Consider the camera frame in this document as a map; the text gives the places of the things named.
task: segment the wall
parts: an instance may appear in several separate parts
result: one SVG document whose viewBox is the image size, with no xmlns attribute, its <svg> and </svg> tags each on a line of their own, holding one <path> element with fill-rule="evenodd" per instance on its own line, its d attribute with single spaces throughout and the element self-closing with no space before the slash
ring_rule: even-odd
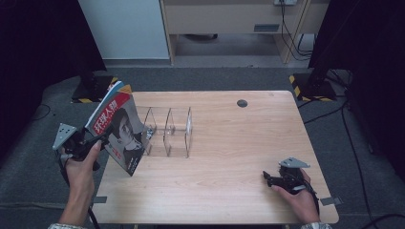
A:
<svg viewBox="0 0 405 229">
<path fill-rule="evenodd" d="M 159 0 L 79 0 L 103 59 L 169 59 Z"/>
</svg>

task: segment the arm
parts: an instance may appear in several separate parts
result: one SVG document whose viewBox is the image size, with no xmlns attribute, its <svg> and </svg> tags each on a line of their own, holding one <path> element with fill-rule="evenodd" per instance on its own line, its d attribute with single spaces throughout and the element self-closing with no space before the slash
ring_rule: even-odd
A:
<svg viewBox="0 0 405 229">
<path fill-rule="evenodd" d="M 301 169 L 301 172 L 304 176 L 304 179 L 308 183 L 310 183 L 310 177 L 307 175 L 307 173 L 303 169 Z M 271 189 L 277 192 L 283 199 L 288 202 L 288 204 L 292 207 L 292 211 L 298 217 L 298 219 L 306 224 L 306 226 L 304 226 L 303 228 L 312 228 L 310 226 L 312 223 L 321 222 L 318 212 L 316 211 L 316 206 L 313 201 L 312 194 L 308 190 L 305 189 L 296 195 L 292 195 L 285 189 L 276 185 L 272 185 Z"/>
<path fill-rule="evenodd" d="M 83 161 L 69 159 L 66 163 L 70 183 L 70 194 L 66 208 L 59 219 L 60 224 L 82 226 L 87 217 L 95 182 L 93 180 L 93 163 L 100 152 L 98 141 Z"/>
</svg>

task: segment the sleeve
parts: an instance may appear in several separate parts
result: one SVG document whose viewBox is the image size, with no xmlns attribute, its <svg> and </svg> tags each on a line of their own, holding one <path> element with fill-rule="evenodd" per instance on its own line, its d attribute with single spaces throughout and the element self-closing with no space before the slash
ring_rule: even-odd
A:
<svg viewBox="0 0 405 229">
<path fill-rule="evenodd" d="M 48 229 L 86 229 L 86 228 L 80 227 L 80 226 L 54 223 L 54 224 L 51 224 L 50 227 L 48 227 Z"/>
<path fill-rule="evenodd" d="M 324 222 L 313 222 L 306 225 L 303 225 L 301 229 L 332 229 L 329 224 Z"/>
</svg>

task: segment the book cover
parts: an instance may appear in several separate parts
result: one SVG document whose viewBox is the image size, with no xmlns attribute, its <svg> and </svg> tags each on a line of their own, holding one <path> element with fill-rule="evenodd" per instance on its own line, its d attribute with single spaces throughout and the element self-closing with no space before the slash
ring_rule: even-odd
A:
<svg viewBox="0 0 405 229">
<path fill-rule="evenodd" d="M 85 128 L 94 136 L 112 127 L 105 149 L 132 176 L 144 153 L 143 124 L 130 85 L 116 83 L 93 112 Z"/>
</svg>

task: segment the table top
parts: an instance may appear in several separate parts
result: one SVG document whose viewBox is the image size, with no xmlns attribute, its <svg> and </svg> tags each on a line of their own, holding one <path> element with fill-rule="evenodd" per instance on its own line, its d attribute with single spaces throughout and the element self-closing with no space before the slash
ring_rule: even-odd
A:
<svg viewBox="0 0 405 229">
<path fill-rule="evenodd" d="M 319 198 L 330 197 L 293 95 L 284 91 L 141 92 L 137 106 L 191 107 L 189 158 L 144 156 L 129 177 L 109 158 L 94 204 L 100 223 L 299 223 L 267 187 L 263 171 L 278 177 L 278 162 L 295 157 Z M 237 101 L 247 106 L 241 108 Z M 321 220 L 338 221 L 334 205 Z"/>
</svg>

